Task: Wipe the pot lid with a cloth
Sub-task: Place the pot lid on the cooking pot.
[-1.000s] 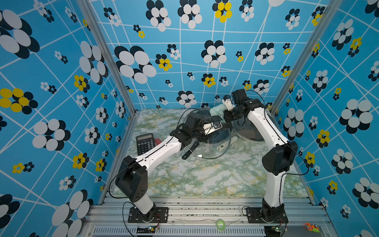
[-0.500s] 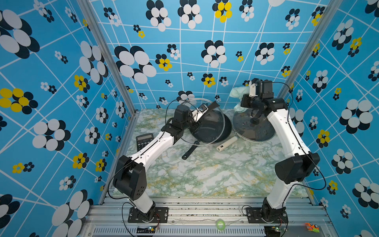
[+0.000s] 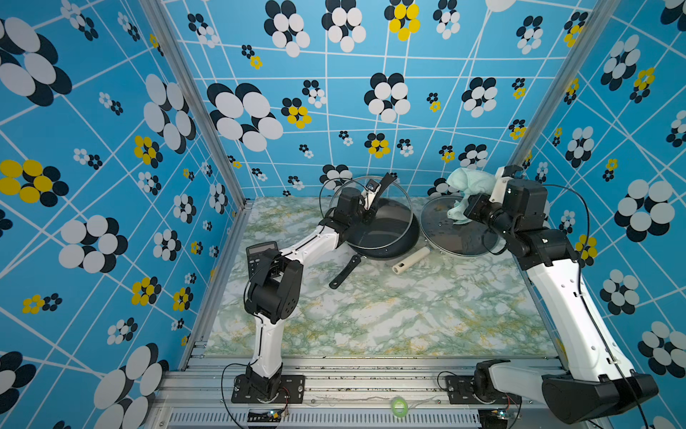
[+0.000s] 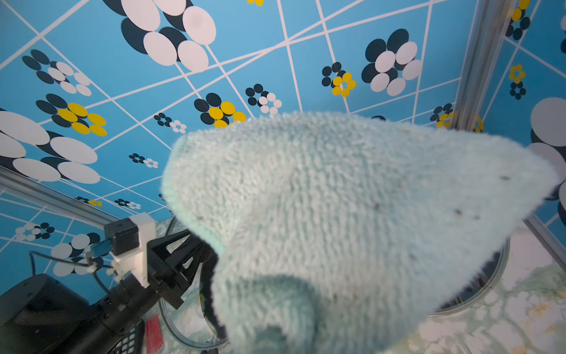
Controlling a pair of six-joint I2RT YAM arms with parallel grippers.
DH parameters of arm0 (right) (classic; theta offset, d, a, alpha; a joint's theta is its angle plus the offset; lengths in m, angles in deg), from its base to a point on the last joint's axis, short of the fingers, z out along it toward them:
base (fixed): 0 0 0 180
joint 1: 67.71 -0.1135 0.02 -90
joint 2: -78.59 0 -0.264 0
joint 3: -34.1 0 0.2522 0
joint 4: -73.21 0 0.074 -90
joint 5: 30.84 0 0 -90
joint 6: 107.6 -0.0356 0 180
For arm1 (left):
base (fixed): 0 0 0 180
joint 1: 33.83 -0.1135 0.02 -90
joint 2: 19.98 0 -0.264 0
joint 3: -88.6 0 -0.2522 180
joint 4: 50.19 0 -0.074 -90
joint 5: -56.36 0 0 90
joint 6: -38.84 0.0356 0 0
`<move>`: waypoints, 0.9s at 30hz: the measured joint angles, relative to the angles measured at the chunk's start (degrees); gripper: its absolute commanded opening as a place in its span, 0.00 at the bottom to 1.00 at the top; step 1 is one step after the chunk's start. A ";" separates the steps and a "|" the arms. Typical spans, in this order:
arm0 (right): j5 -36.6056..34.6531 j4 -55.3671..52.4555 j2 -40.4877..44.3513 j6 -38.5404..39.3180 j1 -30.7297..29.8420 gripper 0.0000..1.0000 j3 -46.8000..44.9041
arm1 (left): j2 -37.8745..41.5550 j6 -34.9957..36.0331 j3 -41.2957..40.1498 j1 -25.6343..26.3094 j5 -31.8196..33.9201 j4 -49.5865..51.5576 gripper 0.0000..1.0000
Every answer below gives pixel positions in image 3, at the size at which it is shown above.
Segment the light green cloth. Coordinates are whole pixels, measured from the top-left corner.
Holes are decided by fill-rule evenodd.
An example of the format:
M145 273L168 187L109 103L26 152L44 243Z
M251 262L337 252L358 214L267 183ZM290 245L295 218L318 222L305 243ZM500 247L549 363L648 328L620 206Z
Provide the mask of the light green cloth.
M464 214L469 204L469 198L479 194L491 195L495 183L496 178L490 173L467 168L458 168L453 171L447 179L447 184L449 187L459 191L463 197L458 204L455 204L448 211L448 219L451 219L455 225L470 223L471 220Z

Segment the glass lid of frying pan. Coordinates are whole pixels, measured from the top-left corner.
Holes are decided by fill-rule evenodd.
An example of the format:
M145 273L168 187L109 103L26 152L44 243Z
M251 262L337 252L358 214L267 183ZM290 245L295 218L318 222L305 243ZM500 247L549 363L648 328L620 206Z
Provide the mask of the glass lid of frying pan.
M348 245L369 257L395 257L416 242L411 200L394 173L346 180L332 191L325 214L339 218Z

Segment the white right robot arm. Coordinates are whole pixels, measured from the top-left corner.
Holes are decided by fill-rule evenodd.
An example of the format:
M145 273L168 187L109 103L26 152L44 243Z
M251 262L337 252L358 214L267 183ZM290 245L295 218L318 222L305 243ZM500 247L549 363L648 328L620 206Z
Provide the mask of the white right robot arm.
M582 279L580 252L564 232L544 225L547 199L543 185L507 177L491 194L470 196L464 214L505 241L539 291L565 347L566 371L484 361L476 367L475 393L481 400L512 393L542 402L568 425L641 409L658 395L657 383L635 371L607 329Z

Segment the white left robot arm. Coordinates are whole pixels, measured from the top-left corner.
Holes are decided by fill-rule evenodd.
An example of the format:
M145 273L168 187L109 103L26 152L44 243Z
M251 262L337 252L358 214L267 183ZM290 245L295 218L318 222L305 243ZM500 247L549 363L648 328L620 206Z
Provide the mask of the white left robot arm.
M362 191L340 191L331 209L305 239L289 248L257 246L259 261L249 276L244 308L255 318L254 355L246 376L254 382L276 382L282 374L282 338L285 321L299 302L305 268L339 248L372 215L381 185L371 181Z

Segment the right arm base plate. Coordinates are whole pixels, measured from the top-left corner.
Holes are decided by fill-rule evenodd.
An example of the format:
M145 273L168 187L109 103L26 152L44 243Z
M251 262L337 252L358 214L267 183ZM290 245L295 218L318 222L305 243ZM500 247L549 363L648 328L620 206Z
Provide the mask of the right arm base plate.
M451 405L484 405L496 408L517 407L521 397L507 393L487 393L480 398L475 391L472 376L446 375L443 388Z

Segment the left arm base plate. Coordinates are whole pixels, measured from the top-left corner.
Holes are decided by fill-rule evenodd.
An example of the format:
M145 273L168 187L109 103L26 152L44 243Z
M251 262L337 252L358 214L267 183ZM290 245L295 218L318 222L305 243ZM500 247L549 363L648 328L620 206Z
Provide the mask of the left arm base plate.
M276 375L273 379L238 375L234 379L231 403L234 404L302 404L305 393L304 375Z

